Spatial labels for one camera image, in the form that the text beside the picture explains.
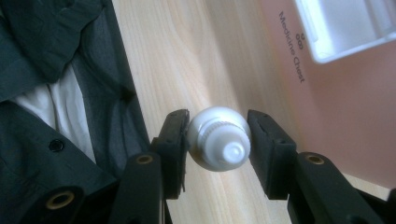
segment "white plastic bottle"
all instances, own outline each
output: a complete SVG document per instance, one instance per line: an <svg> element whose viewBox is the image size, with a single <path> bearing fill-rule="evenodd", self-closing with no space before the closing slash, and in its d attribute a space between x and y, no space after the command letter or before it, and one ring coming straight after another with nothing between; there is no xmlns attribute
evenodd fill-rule
<svg viewBox="0 0 396 224"><path fill-rule="evenodd" d="M241 166L250 153L250 129L236 111L209 107L191 121L187 138L190 154L210 171L228 171Z"/></svg>

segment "black fabric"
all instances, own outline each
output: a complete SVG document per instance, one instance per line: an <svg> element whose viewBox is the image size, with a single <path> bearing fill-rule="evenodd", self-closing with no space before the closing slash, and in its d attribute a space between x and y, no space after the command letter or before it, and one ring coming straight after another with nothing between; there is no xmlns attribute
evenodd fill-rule
<svg viewBox="0 0 396 224"><path fill-rule="evenodd" d="M2 0L12 33L49 82L56 81L79 43L82 28L102 11L101 0Z"/></svg>
<svg viewBox="0 0 396 224"><path fill-rule="evenodd" d="M18 222L52 189L74 185L90 194L116 181L129 157L148 150L149 139L110 0L0 4L6 17L0 18L3 224ZM96 164L41 119L9 101L57 81L68 63L83 95ZM53 150L54 140L63 147Z"/></svg>
<svg viewBox="0 0 396 224"><path fill-rule="evenodd" d="M0 103L45 81L24 56L5 20L0 17Z"/></svg>

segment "wood grain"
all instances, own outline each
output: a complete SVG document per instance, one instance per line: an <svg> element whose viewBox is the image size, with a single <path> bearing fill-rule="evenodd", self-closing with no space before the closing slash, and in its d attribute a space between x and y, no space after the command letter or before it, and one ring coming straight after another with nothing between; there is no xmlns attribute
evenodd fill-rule
<svg viewBox="0 0 396 224"><path fill-rule="evenodd" d="M166 115L212 105L243 116L270 114L298 143L260 1L114 0L150 139ZM387 190L348 177L381 196ZM269 201L249 162L212 173L188 156L186 192L169 206L174 223L289 223L285 202Z"/></svg>

